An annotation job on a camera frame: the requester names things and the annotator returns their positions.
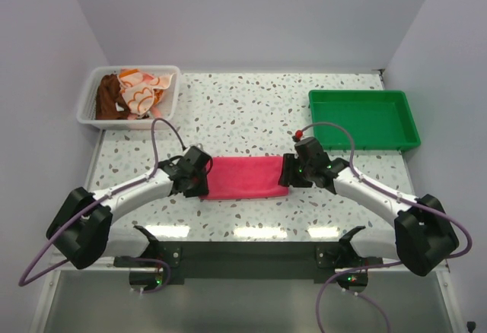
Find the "pink microfibre towel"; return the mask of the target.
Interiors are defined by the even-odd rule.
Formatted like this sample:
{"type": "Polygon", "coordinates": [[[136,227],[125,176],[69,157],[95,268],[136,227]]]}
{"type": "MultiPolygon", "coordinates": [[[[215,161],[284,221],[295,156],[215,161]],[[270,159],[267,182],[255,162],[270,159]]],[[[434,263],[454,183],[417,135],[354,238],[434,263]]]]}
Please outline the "pink microfibre towel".
{"type": "Polygon", "coordinates": [[[204,200],[277,198],[288,195],[279,185],[283,159],[266,157],[215,157],[207,176],[204,200]]]}

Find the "brown towel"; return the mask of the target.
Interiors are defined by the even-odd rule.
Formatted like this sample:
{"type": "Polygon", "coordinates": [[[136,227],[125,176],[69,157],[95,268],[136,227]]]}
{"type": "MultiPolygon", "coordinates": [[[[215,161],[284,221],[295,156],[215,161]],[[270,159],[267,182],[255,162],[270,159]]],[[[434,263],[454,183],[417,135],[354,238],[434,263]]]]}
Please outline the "brown towel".
{"type": "Polygon", "coordinates": [[[97,88],[96,120],[127,120],[130,111],[121,94],[118,77],[104,75],[97,88]]]}

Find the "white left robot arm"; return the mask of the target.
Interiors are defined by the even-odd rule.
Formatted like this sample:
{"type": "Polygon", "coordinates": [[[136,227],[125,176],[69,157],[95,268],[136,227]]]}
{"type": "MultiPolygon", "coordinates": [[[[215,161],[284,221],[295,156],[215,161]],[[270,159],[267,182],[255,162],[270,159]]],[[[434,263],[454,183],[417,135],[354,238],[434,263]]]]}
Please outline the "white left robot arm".
{"type": "Polygon", "coordinates": [[[132,257],[139,265],[153,265],[157,240],[143,227],[120,232],[112,226],[122,217],[158,199],[182,194],[208,194],[207,175],[212,157],[192,146],[185,154],[157,160],[154,168],[118,186],[89,192],[72,190],[46,231],[47,239],[77,269],[102,257],[132,257]]]}

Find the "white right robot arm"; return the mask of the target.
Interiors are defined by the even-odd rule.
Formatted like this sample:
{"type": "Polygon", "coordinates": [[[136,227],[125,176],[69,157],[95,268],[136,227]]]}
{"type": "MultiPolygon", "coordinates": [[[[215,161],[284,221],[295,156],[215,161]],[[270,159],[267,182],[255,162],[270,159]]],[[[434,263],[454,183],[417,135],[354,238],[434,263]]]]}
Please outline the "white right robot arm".
{"type": "Polygon", "coordinates": [[[285,154],[279,185],[316,186],[350,199],[386,221],[391,229],[380,233],[359,230],[339,247],[343,264],[356,266],[365,258],[387,258],[425,276],[460,245],[451,220],[439,200],[418,198],[375,182],[354,168],[352,160],[330,159],[319,141],[305,138],[285,154]]]}

